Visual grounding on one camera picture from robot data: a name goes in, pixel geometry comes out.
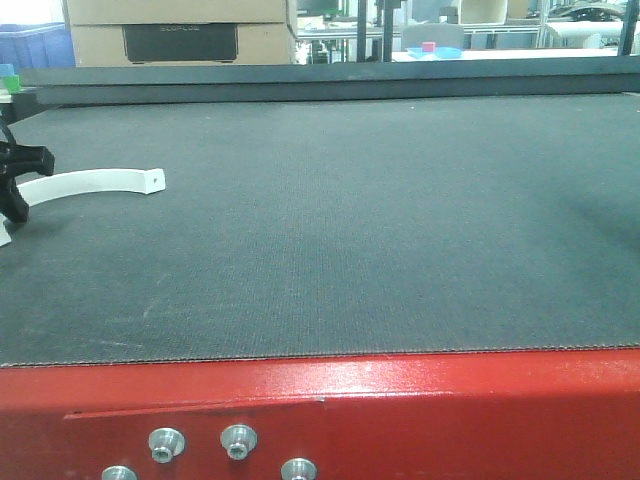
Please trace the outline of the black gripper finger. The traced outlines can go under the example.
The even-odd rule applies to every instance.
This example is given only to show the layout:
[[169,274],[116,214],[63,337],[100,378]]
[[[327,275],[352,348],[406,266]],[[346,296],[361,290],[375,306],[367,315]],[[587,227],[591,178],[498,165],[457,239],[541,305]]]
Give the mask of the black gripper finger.
[[54,167],[55,157],[44,146],[23,146],[1,142],[2,176],[20,176],[27,173],[52,176]]
[[14,177],[1,178],[1,214],[13,223],[25,223],[29,205],[22,197]]

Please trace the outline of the red metal robot base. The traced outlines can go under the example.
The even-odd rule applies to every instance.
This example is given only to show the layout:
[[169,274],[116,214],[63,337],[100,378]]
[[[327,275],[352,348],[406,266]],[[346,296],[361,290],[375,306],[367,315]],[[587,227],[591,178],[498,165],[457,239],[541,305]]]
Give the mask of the red metal robot base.
[[[242,461],[220,435],[258,435]],[[149,434],[180,431],[170,463]],[[635,349],[5,368],[1,475],[277,479],[635,479]]]

